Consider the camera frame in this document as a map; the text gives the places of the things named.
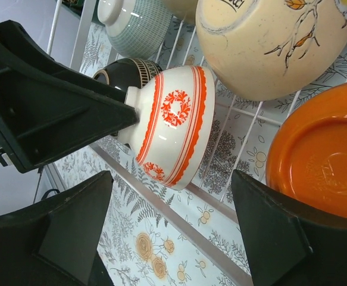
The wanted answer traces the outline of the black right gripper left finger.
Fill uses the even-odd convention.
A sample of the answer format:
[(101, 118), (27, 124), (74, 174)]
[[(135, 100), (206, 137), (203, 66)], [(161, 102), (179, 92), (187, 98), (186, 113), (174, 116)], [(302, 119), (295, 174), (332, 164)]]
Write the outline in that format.
[(97, 251), (111, 172), (0, 216), (0, 285), (112, 285)]

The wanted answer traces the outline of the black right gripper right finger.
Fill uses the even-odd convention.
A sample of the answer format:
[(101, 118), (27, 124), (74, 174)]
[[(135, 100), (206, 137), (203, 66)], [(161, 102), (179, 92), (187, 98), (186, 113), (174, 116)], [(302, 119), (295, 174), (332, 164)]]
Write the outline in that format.
[(231, 191), (254, 285), (347, 285), (347, 219), (240, 170)]

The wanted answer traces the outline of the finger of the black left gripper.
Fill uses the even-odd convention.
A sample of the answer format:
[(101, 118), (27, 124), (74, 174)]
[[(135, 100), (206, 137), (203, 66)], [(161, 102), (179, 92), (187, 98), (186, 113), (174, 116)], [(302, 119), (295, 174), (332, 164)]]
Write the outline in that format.
[(21, 173), (136, 124), (126, 94), (45, 53), (23, 26), (0, 23), (0, 163)]

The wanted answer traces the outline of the white bowl red wreath pattern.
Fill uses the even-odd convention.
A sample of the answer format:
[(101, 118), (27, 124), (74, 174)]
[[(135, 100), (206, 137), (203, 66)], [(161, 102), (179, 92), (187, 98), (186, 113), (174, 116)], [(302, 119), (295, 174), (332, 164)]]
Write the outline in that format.
[[(158, 120), (149, 128), (144, 150), (131, 150), (151, 179), (180, 191), (195, 176), (208, 144), (215, 107), (214, 76), (203, 66), (178, 66), (160, 75), (164, 78)], [(125, 103), (135, 109), (132, 91), (127, 89)], [(120, 143), (126, 129), (118, 132)]]

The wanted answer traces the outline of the white wire dish rack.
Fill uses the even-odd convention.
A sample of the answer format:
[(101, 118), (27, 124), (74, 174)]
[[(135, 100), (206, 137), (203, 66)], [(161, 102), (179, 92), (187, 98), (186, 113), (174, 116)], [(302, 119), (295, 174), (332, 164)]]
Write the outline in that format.
[[(249, 99), (315, 79), (347, 35), (347, 1), (199, 1), (209, 68), (170, 68), (126, 103), (140, 114), (118, 138), (152, 180), (181, 190), (208, 143), (214, 77)], [(347, 285), (347, 83), (298, 108), (268, 152), (266, 184), (232, 175), (255, 285)]]

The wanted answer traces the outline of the cream bird pattern bowl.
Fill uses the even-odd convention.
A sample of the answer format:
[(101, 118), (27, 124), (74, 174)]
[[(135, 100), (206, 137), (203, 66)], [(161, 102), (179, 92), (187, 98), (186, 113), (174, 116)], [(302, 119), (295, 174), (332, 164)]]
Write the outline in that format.
[(233, 94), (268, 101), (319, 78), (347, 44), (347, 1), (199, 1), (207, 64)]

